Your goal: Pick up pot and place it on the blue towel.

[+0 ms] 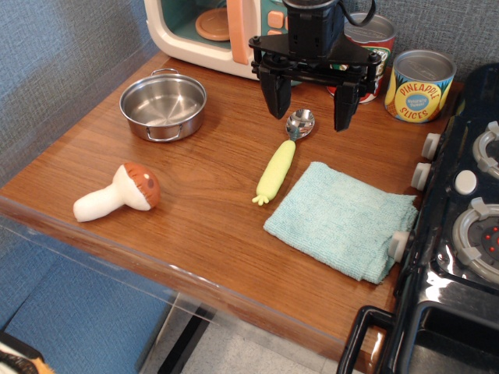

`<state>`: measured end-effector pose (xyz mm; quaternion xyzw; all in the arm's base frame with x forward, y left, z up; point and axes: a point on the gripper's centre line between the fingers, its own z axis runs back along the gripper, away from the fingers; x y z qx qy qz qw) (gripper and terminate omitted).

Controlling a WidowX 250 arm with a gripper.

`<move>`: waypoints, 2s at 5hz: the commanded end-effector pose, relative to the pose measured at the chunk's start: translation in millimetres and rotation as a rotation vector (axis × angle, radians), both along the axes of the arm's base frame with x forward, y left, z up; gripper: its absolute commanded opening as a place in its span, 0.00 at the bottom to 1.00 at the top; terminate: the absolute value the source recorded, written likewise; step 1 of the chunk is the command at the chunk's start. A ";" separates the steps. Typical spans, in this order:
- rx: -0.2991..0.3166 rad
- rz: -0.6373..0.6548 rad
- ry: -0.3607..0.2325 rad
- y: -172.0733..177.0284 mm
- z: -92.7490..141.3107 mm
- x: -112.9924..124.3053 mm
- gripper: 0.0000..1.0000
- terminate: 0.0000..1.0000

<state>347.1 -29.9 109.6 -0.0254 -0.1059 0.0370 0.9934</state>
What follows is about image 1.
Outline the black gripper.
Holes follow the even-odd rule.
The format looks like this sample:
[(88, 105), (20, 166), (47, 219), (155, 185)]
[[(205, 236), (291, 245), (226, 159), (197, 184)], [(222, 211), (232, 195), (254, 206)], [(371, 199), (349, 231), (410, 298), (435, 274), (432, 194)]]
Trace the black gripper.
[(272, 116), (291, 104), (292, 81), (336, 86), (334, 130), (349, 128), (362, 90), (374, 90), (380, 56), (351, 42), (344, 32), (352, 17), (343, 1), (285, 1), (288, 30), (254, 36), (253, 73)]

